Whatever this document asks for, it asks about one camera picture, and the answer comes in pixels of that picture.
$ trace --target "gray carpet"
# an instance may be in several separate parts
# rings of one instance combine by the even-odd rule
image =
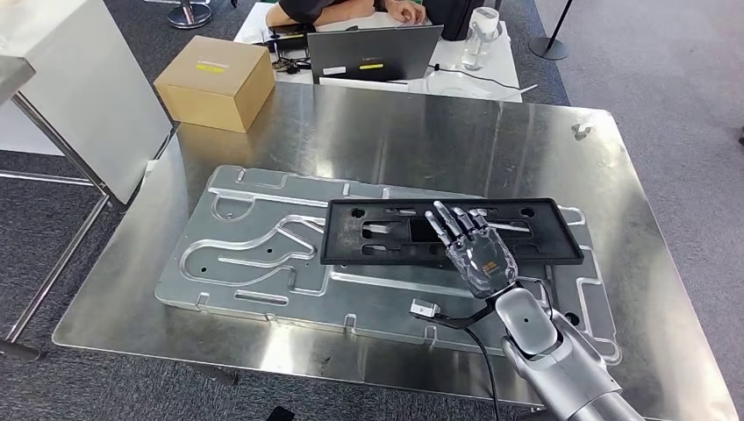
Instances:
[[[563,1],[538,0],[553,29]],[[576,0],[571,103],[609,110],[744,415],[744,2]]]
[[[173,6],[105,2],[150,81],[194,35],[232,39],[253,4],[240,0],[234,10],[226,0],[214,0],[209,25],[180,32],[164,18]],[[526,49],[529,37],[543,33],[533,1],[510,2],[503,16],[520,84],[540,85],[525,100],[568,104],[555,65],[536,60]],[[63,161],[17,153],[0,152],[0,168],[76,176]],[[13,262],[0,272],[3,328],[22,310],[97,199],[93,188],[54,187],[0,179],[0,259]],[[180,363],[55,346],[54,327],[120,219],[113,210],[104,211],[22,335],[22,342],[47,350],[47,359],[0,359],[0,419],[265,420],[277,405],[294,411],[298,420],[491,419],[485,401],[255,372],[240,372],[239,384],[226,388]],[[502,405],[501,417],[513,419],[524,410]]]

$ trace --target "black laptop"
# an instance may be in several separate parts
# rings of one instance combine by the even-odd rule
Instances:
[[[386,82],[423,77],[442,25],[308,33],[312,80]]]

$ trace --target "aluminum plate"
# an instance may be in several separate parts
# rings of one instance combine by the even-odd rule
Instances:
[[[176,307],[478,352],[464,332],[408,314],[418,298],[468,316],[483,307],[454,271],[412,266],[323,266],[326,203],[334,198],[472,197],[322,179],[263,169],[215,170],[155,289]],[[540,302],[577,321],[609,364],[620,361],[609,302],[582,212],[561,207],[584,251],[582,265],[520,266]],[[543,290],[536,280],[542,280]],[[489,353],[502,354],[504,326],[473,326]]]

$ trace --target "robotic arm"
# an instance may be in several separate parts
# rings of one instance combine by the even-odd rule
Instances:
[[[487,305],[470,318],[450,318],[441,314],[437,305],[414,300],[411,314],[465,329],[496,312],[506,326],[507,335],[502,339],[506,357],[557,419],[642,420],[620,396],[622,388],[607,372],[597,350],[560,312],[550,309],[549,316],[519,284],[517,264],[484,212],[453,208],[453,216],[439,201],[434,207],[449,232],[432,212],[426,213],[426,219],[470,292]]]

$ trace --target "robot finger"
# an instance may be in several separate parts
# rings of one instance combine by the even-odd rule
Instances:
[[[476,227],[478,229],[483,229],[488,227],[488,221],[486,221],[485,218],[485,210],[483,209],[471,209],[470,210],[470,216],[473,218],[473,221],[476,222]]]
[[[434,231],[437,233],[437,236],[441,239],[442,243],[444,243],[444,246],[447,247],[452,243],[452,240],[449,239],[449,235],[447,235],[447,230],[442,228],[440,225],[440,221],[437,220],[437,217],[434,216],[434,214],[427,210],[424,214],[426,216],[426,220],[429,221],[429,225],[432,226]]]
[[[445,224],[447,224],[447,226],[449,227],[449,231],[452,233],[452,235],[454,235],[454,238],[460,238],[462,236],[462,230],[457,224],[457,221],[452,218],[452,214],[449,213],[449,209],[447,209],[447,207],[439,200],[434,201],[434,207],[437,208],[437,211],[444,219]]]
[[[452,210],[454,211],[454,214],[457,215],[457,220],[459,220],[460,224],[465,228],[465,232],[469,232],[476,228],[476,226],[473,225],[473,221],[470,219],[470,215],[465,213],[464,210],[460,208],[452,208]]]

